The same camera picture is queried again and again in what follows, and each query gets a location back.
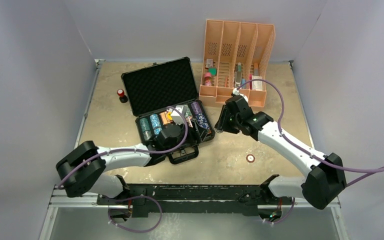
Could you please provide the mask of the red playing card deck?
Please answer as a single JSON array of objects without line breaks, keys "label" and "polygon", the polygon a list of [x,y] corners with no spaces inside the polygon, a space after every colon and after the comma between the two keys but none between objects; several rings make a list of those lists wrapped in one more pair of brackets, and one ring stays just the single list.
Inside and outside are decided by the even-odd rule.
[{"label": "red playing card deck", "polygon": [[171,123],[172,123],[172,121],[169,121],[169,120],[166,118],[166,114],[167,114],[168,112],[169,112],[169,111],[164,111],[164,112],[161,112],[161,113],[159,114],[163,125],[168,125],[168,124],[171,124]]}]

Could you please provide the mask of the black poker case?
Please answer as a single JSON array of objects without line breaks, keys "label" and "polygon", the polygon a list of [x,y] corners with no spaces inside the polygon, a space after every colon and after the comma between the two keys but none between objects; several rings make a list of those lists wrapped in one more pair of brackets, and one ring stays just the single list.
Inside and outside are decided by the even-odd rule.
[{"label": "black poker case", "polygon": [[192,160],[214,139],[188,57],[122,73],[121,80],[141,143],[152,151],[150,165]]}]

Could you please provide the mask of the yellow round button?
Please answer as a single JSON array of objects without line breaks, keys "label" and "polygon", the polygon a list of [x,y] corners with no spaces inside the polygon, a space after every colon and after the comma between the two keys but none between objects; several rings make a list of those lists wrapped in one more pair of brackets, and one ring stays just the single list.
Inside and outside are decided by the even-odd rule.
[{"label": "yellow round button", "polygon": [[172,120],[173,120],[170,112],[167,112],[167,113],[166,113],[166,118],[167,118],[169,121],[172,121]]}]

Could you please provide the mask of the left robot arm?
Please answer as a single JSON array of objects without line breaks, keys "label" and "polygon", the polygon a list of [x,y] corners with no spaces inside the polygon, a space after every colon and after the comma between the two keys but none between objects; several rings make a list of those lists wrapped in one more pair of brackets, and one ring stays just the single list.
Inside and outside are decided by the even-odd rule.
[{"label": "left robot arm", "polygon": [[70,198],[86,192],[109,197],[118,205],[129,199],[128,185],[121,176],[105,172],[127,167],[150,167],[166,158],[175,165],[198,155],[198,145],[212,135],[210,127],[192,120],[191,124],[170,124],[147,143],[130,147],[102,147],[92,140],[74,148],[55,168],[60,177],[57,188]]}]

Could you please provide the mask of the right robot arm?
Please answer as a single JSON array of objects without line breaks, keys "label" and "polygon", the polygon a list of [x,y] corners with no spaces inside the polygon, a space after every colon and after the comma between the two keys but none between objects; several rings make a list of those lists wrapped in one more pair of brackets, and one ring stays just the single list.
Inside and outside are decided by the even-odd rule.
[{"label": "right robot arm", "polygon": [[283,156],[301,173],[301,177],[274,176],[265,182],[260,196],[268,204],[280,197],[305,199],[323,210],[347,185],[342,159],[311,148],[278,126],[278,122],[260,111],[254,113],[246,98],[235,95],[221,109],[216,130],[250,136]]}]

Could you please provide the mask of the red white poker chip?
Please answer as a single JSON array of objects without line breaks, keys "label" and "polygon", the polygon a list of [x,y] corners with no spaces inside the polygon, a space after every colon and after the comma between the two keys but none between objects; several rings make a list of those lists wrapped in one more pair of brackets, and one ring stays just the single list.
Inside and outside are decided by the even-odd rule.
[{"label": "red white poker chip", "polygon": [[255,158],[255,156],[254,156],[253,154],[248,154],[248,155],[246,156],[246,161],[247,161],[248,163],[254,163],[255,160],[256,160],[256,158]]}]

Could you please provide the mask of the dark green 50 chip stack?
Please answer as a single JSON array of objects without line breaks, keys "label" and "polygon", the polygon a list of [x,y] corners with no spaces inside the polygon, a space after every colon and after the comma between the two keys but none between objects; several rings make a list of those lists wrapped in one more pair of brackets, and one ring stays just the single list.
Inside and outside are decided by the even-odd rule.
[{"label": "dark green 50 chip stack", "polygon": [[149,120],[146,117],[143,117],[139,120],[139,126],[142,132],[151,131]]}]

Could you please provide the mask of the white blue 10 chip stack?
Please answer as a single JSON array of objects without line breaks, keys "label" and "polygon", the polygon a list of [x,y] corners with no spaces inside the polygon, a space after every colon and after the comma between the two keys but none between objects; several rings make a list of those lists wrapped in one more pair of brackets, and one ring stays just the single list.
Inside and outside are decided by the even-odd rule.
[{"label": "white blue 10 chip stack", "polygon": [[160,118],[159,118],[158,114],[151,114],[149,116],[149,119],[150,119],[150,122],[151,122],[151,126],[152,126],[152,128],[154,130],[155,129],[160,129],[162,127],[162,124],[161,124],[161,121],[160,121]]}]

